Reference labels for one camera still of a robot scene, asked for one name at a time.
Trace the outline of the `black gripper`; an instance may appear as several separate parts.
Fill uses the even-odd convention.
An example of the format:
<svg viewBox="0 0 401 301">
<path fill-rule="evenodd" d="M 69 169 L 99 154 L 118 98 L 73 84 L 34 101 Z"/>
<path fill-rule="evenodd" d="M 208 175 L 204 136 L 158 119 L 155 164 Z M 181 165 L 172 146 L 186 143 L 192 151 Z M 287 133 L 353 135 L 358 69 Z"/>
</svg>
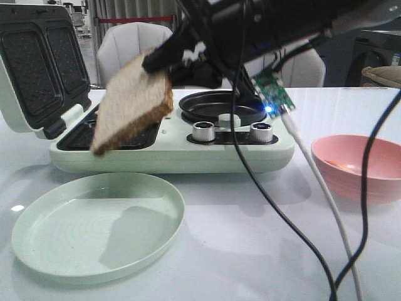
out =
<svg viewBox="0 0 401 301">
<path fill-rule="evenodd" d="M 323 1 L 183 1 L 183 19 L 172 35 L 146 55 L 142 67 L 154 73 L 169 66 L 173 87 L 219 88 L 245 63 L 286 49 L 278 72 L 295 56 L 314 49 L 330 25 Z M 182 61 L 199 41 L 206 61 Z"/>
</svg>

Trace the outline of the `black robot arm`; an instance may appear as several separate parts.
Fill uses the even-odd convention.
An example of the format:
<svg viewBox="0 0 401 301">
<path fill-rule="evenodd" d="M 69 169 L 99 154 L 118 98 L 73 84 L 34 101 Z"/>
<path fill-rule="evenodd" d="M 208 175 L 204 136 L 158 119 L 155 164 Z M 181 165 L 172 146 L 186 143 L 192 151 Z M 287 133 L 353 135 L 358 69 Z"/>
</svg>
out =
<svg viewBox="0 0 401 301">
<path fill-rule="evenodd" d="M 399 1 L 180 1 L 184 19 L 147 55 L 148 73 L 168 71 L 175 86 L 217 88 L 223 79 L 252 89 L 243 65 L 295 44 L 297 56 L 334 34 L 389 22 Z"/>
</svg>

